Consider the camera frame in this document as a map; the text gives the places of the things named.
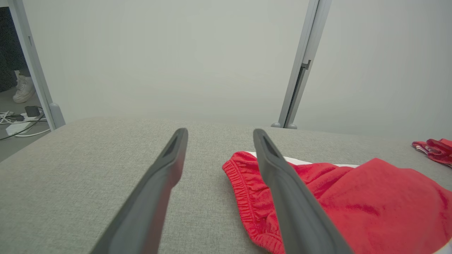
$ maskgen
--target white cable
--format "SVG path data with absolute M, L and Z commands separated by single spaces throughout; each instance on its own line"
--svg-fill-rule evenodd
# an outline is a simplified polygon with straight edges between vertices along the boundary
M 3 117 L 6 117 L 6 116 L 8 115 L 8 113 L 9 113 L 9 111 L 0 113 L 0 116 L 3 115 L 2 118 L 1 118 L 1 121 L 0 121 L 0 124 L 2 124 L 2 122 L 3 122 L 3 120 L 4 120 Z
M 0 124 L 20 124 L 20 123 L 24 123 L 24 122 L 35 122 L 37 121 L 37 119 L 31 119 L 31 120 L 25 120 L 25 121 L 14 121 L 12 122 L 10 119 L 7 119 L 6 116 L 10 116 L 12 115 L 13 112 L 3 112 L 0 113 L 0 118 L 2 118 L 2 120 L 0 121 Z
M 15 121 L 15 122 L 2 122 L 4 118 L 2 118 L 2 120 L 0 121 L 0 125 L 2 124 L 20 124 L 20 123 L 24 123 L 24 122 L 36 122 L 37 119 L 31 119 L 31 120 L 25 120 L 25 121 Z
M 38 132 L 38 133 L 35 133 L 35 134 L 30 134 L 30 135 L 16 135 L 16 136 L 18 136 L 18 137 L 36 136 L 36 135 L 39 135 L 39 134 L 43 134 L 44 132 L 48 132 L 49 130 L 50 130 L 50 129 L 47 129 L 47 130 L 45 130 L 45 131 Z

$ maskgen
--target red fabric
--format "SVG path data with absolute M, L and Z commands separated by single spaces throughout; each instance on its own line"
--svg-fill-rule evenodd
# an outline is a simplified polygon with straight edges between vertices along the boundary
M 412 169 L 380 159 L 357 167 L 292 165 L 355 253 L 431 254 L 452 236 L 452 192 Z M 283 254 L 270 189 L 256 158 L 237 152 L 223 165 L 251 240 Z
M 427 142 L 413 142 L 411 144 L 414 148 L 416 146 L 422 147 L 428 151 L 427 157 L 439 163 L 452 164 L 452 141 L 445 138 L 436 141 L 429 139 Z

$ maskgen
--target metal door frame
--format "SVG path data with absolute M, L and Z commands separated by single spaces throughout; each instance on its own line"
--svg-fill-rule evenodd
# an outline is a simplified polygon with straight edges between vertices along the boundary
M 332 0 L 310 0 L 278 122 L 272 127 L 297 129 L 293 120 L 306 87 Z

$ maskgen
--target gray floor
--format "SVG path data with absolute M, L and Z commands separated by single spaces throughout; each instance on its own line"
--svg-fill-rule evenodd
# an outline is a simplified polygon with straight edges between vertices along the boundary
M 15 114 L 25 113 L 25 106 L 41 106 L 38 96 L 35 94 L 25 103 L 15 103 L 13 101 L 13 95 L 16 93 L 16 88 L 4 91 L 0 93 L 0 112 L 13 111 Z M 0 138 L 6 137 L 5 129 L 8 124 L 0 125 Z M 49 125 L 46 122 L 39 122 L 33 128 L 31 128 L 24 135 L 29 135 L 37 132 L 47 130 Z M 11 137 L 0 141 L 0 161 L 10 157 L 17 151 L 35 142 L 38 138 L 46 135 L 46 132 L 40 135 L 31 137 Z

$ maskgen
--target person's leg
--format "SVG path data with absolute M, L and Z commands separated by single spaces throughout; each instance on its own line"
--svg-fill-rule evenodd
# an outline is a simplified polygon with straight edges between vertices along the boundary
M 9 68 L 15 71 L 19 70 L 17 92 L 13 100 L 17 103 L 26 102 L 36 90 L 30 71 L 28 71 L 9 7 L 0 8 L 0 50 Z
M 26 76 L 26 77 L 31 77 L 30 70 L 28 70 L 28 67 L 20 69 L 19 70 L 19 75 L 23 75 L 23 76 Z

